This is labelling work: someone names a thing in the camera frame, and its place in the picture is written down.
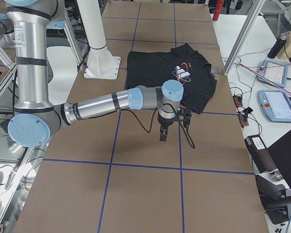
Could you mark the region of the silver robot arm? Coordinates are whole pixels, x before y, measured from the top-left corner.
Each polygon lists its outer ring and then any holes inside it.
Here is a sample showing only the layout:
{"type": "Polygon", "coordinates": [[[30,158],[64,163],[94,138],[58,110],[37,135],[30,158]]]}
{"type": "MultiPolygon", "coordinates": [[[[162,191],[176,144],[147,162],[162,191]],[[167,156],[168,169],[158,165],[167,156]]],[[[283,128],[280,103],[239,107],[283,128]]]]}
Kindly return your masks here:
{"type": "Polygon", "coordinates": [[[9,0],[13,21],[19,100],[8,124],[10,137],[24,147],[44,144],[62,127],[125,109],[157,109],[163,129],[171,125],[183,97],[183,85],[168,80],[158,87],[138,86],[91,100],[54,105],[49,101],[47,27],[65,27],[62,0],[9,0]]]}

